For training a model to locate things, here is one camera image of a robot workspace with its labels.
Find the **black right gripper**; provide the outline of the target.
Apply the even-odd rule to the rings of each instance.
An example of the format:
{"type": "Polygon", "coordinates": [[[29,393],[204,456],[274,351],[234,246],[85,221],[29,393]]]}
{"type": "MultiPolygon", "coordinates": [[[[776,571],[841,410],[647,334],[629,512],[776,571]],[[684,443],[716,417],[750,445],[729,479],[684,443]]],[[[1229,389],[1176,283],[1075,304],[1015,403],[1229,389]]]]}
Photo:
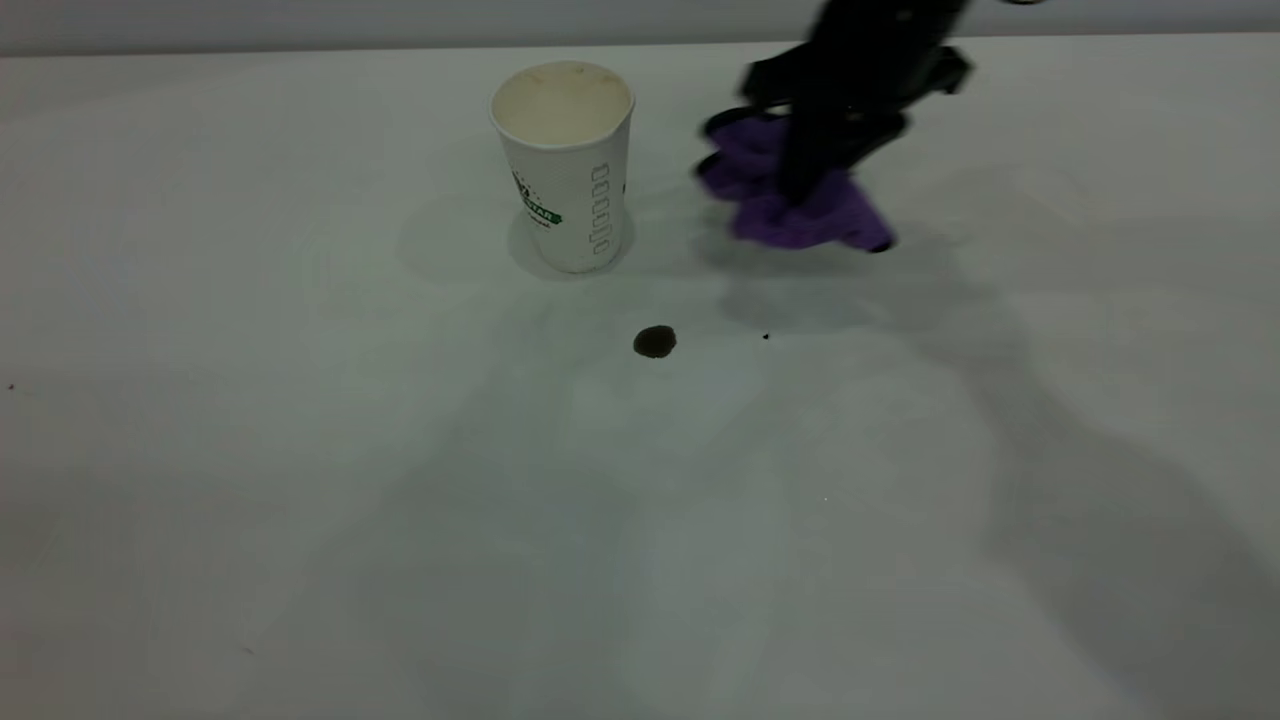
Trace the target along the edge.
{"type": "Polygon", "coordinates": [[[835,167],[849,115],[855,169],[906,133],[909,108],[963,90],[973,64],[948,40],[970,5],[827,1],[803,44],[748,68],[742,104],[788,110],[778,164],[787,202],[805,202],[835,167]]]}

